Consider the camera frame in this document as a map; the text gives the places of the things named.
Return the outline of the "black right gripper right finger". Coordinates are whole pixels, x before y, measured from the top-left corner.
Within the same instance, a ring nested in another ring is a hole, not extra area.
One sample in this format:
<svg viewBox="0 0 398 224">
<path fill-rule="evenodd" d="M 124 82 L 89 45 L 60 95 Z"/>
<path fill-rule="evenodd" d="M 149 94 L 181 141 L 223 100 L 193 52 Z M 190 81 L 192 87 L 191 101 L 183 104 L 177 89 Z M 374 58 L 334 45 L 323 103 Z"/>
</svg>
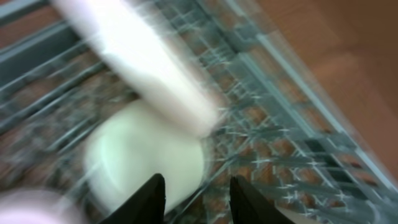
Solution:
<svg viewBox="0 0 398 224">
<path fill-rule="evenodd" d="M 229 194 L 234 224 L 294 224 L 241 175 L 230 179 Z"/>
</svg>

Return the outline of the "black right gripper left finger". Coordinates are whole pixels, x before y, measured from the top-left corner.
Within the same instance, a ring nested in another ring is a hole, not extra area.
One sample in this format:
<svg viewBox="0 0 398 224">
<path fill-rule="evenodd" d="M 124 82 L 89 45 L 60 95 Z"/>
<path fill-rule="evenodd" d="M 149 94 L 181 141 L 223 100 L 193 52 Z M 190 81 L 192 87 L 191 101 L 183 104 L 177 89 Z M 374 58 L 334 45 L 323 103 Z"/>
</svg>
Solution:
<svg viewBox="0 0 398 224">
<path fill-rule="evenodd" d="M 165 179 L 161 174 L 154 174 L 99 224 L 163 224 L 165 202 Z"/>
</svg>

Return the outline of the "white bowl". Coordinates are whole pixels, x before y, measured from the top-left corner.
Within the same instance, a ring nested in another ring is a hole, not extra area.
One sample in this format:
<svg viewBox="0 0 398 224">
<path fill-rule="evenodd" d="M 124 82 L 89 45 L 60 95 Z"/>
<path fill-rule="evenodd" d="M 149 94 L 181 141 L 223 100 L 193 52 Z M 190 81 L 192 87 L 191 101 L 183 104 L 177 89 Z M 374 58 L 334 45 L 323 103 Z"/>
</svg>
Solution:
<svg viewBox="0 0 398 224">
<path fill-rule="evenodd" d="M 85 144 L 85 172 L 97 201 L 114 212 L 154 174 L 165 179 L 165 211 L 191 196 L 206 176 L 202 141 L 145 101 L 136 100 L 98 126 Z"/>
</svg>

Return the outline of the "pink plate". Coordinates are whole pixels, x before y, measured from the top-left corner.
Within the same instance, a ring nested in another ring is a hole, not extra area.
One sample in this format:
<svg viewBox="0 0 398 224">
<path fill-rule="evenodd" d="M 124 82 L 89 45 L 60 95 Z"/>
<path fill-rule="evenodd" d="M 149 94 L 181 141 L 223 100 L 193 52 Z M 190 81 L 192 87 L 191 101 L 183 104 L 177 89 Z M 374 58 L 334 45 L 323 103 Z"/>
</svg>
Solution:
<svg viewBox="0 0 398 224">
<path fill-rule="evenodd" d="M 151 106 L 198 137 L 220 113 L 205 78 L 127 1 L 54 0 L 53 5 L 107 66 Z"/>
</svg>

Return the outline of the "pink bowl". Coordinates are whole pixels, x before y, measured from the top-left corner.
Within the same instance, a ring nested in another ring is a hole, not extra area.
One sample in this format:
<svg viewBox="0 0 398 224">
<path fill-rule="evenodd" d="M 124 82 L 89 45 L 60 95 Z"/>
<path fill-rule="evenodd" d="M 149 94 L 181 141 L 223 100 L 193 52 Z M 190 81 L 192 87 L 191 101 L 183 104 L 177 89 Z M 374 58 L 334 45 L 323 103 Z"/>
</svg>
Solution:
<svg viewBox="0 0 398 224">
<path fill-rule="evenodd" d="M 1 194 L 1 224 L 86 224 L 67 197 L 52 190 L 19 189 Z"/>
</svg>

